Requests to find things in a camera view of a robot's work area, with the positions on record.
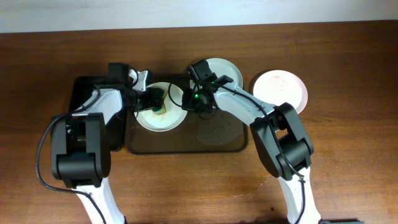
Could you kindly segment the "green yellow sponge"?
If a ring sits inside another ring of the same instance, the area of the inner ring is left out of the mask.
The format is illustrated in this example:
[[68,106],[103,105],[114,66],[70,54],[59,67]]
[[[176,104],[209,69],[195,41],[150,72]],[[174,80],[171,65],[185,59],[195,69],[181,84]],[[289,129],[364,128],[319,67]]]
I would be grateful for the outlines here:
[[153,109],[152,111],[157,115],[162,115],[167,112],[165,99],[167,97],[167,92],[161,88],[154,88],[152,92],[152,102]]

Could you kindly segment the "white plate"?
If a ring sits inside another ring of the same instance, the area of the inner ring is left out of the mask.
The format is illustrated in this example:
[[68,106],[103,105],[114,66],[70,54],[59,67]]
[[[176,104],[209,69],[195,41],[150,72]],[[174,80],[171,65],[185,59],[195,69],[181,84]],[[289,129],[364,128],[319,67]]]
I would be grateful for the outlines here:
[[136,115],[138,123],[150,131],[170,131],[171,129],[176,128],[179,124],[181,124],[187,115],[187,111],[181,109],[181,107],[174,104],[170,99],[168,94],[169,85],[170,83],[167,82],[157,82],[147,86],[148,88],[155,87],[163,89],[165,91],[166,97],[164,99],[164,113],[157,114],[152,110],[145,110],[134,113]]
[[252,94],[273,105],[292,105],[300,114],[307,105],[308,91],[301,79],[285,70],[271,70],[260,75],[254,82]]

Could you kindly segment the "light blue plate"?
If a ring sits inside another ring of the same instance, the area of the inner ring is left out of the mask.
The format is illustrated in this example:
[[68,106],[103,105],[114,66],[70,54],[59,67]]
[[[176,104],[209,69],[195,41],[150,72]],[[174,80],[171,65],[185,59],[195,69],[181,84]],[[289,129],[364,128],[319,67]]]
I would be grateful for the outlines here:
[[[223,58],[208,58],[204,59],[209,63],[210,69],[216,74],[217,77],[226,75],[233,79],[232,83],[227,83],[227,88],[233,89],[234,87],[243,87],[243,77],[241,72],[232,62]],[[190,78],[189,87],[194,87],[194,82]]]

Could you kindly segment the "white plate front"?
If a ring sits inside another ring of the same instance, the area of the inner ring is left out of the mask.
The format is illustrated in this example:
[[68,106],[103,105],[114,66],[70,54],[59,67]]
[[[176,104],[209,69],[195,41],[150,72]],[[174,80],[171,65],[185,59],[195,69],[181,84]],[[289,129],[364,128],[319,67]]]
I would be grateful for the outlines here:
[[273,105],[292,105],[300,114],[307,105],[308,91],[301,79],[285,70],[271,70],[260,75],[254,82],[252,94]]

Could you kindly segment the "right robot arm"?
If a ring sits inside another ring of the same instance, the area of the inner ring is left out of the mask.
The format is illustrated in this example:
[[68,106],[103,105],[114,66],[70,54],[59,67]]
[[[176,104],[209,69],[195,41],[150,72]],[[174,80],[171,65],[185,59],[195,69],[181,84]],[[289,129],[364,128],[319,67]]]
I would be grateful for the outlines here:
[[310,184],[314,148],[294,107],[261,101],[226,75],[190,78],[194,87],[184,92],[189,99],[183,107],[198,111],[214,106],[249,126],[262,165],[279,181],[289,223],[321,223]]

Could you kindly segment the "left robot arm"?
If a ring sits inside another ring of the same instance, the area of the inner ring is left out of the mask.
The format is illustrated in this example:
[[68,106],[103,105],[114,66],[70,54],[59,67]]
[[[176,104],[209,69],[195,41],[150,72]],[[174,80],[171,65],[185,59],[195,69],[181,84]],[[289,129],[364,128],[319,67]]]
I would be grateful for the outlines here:
[[77,110],[54,119],[53,176],[63,181],[66,192],[78,196],[92,223],[126,222],[109,184],[111,143],[107,124],[125,109],[164,110],[166,95],[157,87],[139,91],[125,85],[96,85]]

